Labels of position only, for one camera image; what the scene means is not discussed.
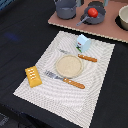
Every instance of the black table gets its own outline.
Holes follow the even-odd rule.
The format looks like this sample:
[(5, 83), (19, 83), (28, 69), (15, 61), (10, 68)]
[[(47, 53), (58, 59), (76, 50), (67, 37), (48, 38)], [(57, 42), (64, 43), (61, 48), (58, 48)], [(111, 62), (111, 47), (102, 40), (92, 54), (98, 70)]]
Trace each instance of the black table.
[[(48, 24), (53, 0), (16, 0), (0, 13), (0, 104), (26, 113), (54, 128), (80, 128), (45, 109), (13, 95), (57, 33), (80, 32)], [(90, 128), (128, 127), (128, 44), (84, 34), (115, 44)]]

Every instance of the striped placemat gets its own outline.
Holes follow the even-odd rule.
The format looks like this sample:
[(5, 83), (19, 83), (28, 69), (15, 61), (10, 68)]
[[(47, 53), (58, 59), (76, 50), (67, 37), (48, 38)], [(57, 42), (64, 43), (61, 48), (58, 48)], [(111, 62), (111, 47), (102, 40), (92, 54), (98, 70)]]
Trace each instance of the striped placemat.
[(25, 99), (41, 108), (55, 113), (83, 128), (88, 128), (98, 100), (107, 67), (114, 49), (114, 44), (91, 40), (91, 47), (83, 55), (97, 58), (98, 62), (82, 60), (83, 72), (72, 80), (85, 85), (79, 89), (63, 81), (51, 79), (44, 75), (46, 70), (57, 73), (56, 61), (65, 54), (62, 49), (72, 54), (80, 52), (75, 48), (78, 35), (60, 31), (46, 49), (36, 67), (39, 71), (42, 85), (30, 88), (27, 78), (15, 90), (14, 95)]

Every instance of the utensil handle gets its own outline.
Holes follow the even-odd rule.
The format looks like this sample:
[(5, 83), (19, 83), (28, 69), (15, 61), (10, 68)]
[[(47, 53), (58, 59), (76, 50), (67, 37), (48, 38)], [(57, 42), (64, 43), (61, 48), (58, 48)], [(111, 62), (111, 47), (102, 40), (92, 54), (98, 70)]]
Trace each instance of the utensil handle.
[(88, 60), (88, 61), (97, 62), (97, 59), (91, 58), (91, 57), (88, 57), (88, 56), (78, 54), (78, 57), (81, 58), (81, 59)]
[(78, 87), (78, 88), (81, 88), (81, 89), (84, 89), (84, 88), (85, 88), (85, 86), (84, 86), (83, 84), (74, 82), (74, 81), (69, 80), (69, 79), (67, 79), (67, 78), (64, 78), (63, 81), (66, 82), (66, 83), (68, 83), (68, 84), (74, 85), (74, 86), (76, 86), (76, 87)]

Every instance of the fork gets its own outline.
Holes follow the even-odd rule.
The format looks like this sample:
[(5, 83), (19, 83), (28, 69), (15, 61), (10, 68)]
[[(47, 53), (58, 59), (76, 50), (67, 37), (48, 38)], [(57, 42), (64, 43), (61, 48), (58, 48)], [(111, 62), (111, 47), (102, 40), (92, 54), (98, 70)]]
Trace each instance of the fork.
[(81, 88), (81, 89), (84, 89), (84, 88), (85, 88), (85, 86), (84, 86), (83, 84), (74, 82), (74, 81), (69, 80), (69, 79), (67, 79), (67, 78), (61, 78), (61, 77), (57, 76), (56, 74), (54, 74), (54, 73), (52, 73), (52, 72), (50, 72), (50, 71), (47, 71), (47, 70), (46, 70), (46, 71), (44, 72), (44, 74), (47, 75), (48, 77), (52, 78), (52, 79), (59, 79), (59, 80), (62, 80), (63, 82), (66, 82), (66, 83), (68, 83), (68, 84), (74, 85), (74, 86), (76, 86), (76, 87), (78, 87), (78, 88)]
[[(63, 52), (64, 54), (72, 54), (68, 51), (64, 51), (62, 49), (58, 49), (60, 52)], [(84, 56), (84, 55), (81, 55), (81, 54), (76, 54), (79, 58), (81, 59), (85, 59), (85, 60), (88, 60), (88, 61), (92, 61), (92, 62), (97, 62), (97, 59), (95, 58), (92, 58), (92, 57), (88, 57), (88, 56)]]

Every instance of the knife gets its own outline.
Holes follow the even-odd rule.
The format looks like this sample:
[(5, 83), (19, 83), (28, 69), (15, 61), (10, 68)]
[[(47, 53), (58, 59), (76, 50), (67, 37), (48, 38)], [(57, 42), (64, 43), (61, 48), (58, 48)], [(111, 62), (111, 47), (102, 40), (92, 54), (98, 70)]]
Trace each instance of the knife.
[[(62, 49), (58, 49), (58, 50), (59, 50), (60, 52), (65, 53), (65, 54), (71, 54), (70, 52), (64, 51), (64, 50), (62, 50)], [(84, 55), (81, 55), (81, 54), (78, 54), (78, 57), (81, 58), (81, 59), (88, 60), (88, 61), (97, 62), (97, 59), (92, 58), (92, 57), (88, 57), (88, 56), (84, 56)]]
[(68, 84), (74, 85), (74, 86), (76, 86), (76, 87), (78, 87), (78, 88), (81, 88), (81, 89), (84, 89), (84, 88), (85, 88), (85, 86), (84, 86), (83, 84), (74, 82), (74, 81), (69, 80), (69, 79), (67, 79), (67, 78), (58, 77), (56, 74), (54, 74), (54, 73), (52, 73), (52, 72), (50, 72), (50, 71), (47, 71), (47, 70), (46, 70), (46, 71), (44, 72), (44, 74), (47, 75), (48, 77), (52, 78), (52, 79), (59, 79), (59, 80), (62, 80), (63, 82), (66, 82), (66, 83), (68, 83)]

